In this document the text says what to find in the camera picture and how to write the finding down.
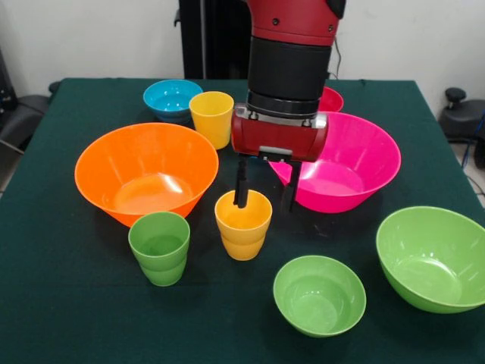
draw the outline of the green bowl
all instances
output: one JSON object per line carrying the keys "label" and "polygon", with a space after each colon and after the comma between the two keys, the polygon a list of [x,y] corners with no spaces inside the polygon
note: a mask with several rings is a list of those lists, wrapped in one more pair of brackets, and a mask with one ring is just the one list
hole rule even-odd
{"label": "green bowl", "polygon": [[457,313],[485,304],[485,229],[445,209],[411,207],[377,232],[387,280],[414,307]]}
{"label": "green bowl", "polygon": [[302,256],[286,263],[273,285],[284,318],[311,337],[342,334],[360,321],[365,289],[346,265],[326,256]]}

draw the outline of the plastic bowl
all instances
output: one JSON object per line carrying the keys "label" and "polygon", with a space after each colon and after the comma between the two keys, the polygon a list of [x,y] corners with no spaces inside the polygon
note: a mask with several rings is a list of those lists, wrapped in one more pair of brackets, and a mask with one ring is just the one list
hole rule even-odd
{"label": "plastic bowl", "polygon": [[343,97],[334,89],[324,87],[318,111],[340,112],[343,109]]}
{"label": "plastic bowl", "polygon": [[302,256],[286,263],[273,285],[284,318],[311,337],[353,328],[364,315],[364,285],[346,265],[326,256]]}
{"label": "plastic bowl", "polygon": [[485,304],[485,229],[463,215],[394,212],[379,227],[377,253],[393,288],[418,309],[458,313]]}
{"label": "plastic bowl", "polygon": [[122,127],[79,157],[77,189],[94,206],[131,226],[152,212],[186,217],[214,181],[219,159],[201,134],[174,124]]}
{"label": "plastic bowl", "polygon": [[[316,212],[349,211],[386,186],[401,168],[393,138],[356,116],[329,112],[325,147],[315,163],[303,163],[296,201]],[[286,185],[291,167],[271,162]]]}
{"label": "plastic bowl", "polygon": [[158,120],[186,124],[190,121],[190,100],[202,92],[197,83],[188,80],[165,80],[146,89],[143,101]]}

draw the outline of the table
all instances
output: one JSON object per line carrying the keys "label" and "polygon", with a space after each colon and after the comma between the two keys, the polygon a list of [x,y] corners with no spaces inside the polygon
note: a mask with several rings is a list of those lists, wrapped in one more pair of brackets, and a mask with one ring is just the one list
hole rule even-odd
{"label": "table", "polygon": [[[250,262],[230,259],[213,208],[233,189],[236,155],[219,152],[217,180],[188,217],[184,276],[152,286],[117,223],[77,192],[74,165],[102,134],[153,117],[142,102],[154,80],[67,79],[0,200],[0,362],[2,363],[338,363],[485,362],[485,310],[432,315],[401,300],[375,249],[379,223],[414,205],[485,214],[414,82],[339,81],[329,86],[344,111],[387,130],[402,170],[357,209],[321,215],[275,208],[266,243]],[[243,80],[204,80],[244,101]],[[249,166],[251,187],[278,206],[282,187],[264,161]],[[368,306],[346,334],[311,339],[277,311],[278,269],[307,254],[330,256],[362,279]]]}

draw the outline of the blue bowl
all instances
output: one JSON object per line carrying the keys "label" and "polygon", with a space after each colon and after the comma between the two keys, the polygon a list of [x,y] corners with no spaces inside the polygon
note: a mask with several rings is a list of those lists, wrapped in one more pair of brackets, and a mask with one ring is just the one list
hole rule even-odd
{"label": "blue bowl", "polygon": [[197,83],[187,80],[165,80],[146,89],[143,101],[158,120],[186,124],[190,121],[190,100],[199,93],[203,93],[203,90]]}

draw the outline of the yellow cup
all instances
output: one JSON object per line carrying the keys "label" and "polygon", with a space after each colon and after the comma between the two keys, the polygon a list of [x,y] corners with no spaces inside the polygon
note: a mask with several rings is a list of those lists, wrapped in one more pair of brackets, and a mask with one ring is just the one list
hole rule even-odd
{"label": "yellow cup", "polygon": [[189,104],[196,130],[209,139],[215,149],[222,149],[230,140],[230,121],[234,100],[226,93],[199,93]]}
{"label": "yellow cup", "polygon": [[233,204],[234,193],[226,193],[215,204],[217,226],[227,254],[235,260],[251,260],[263,246],[273,207],[265,195],[249,190],[247,206],[239,209]]}

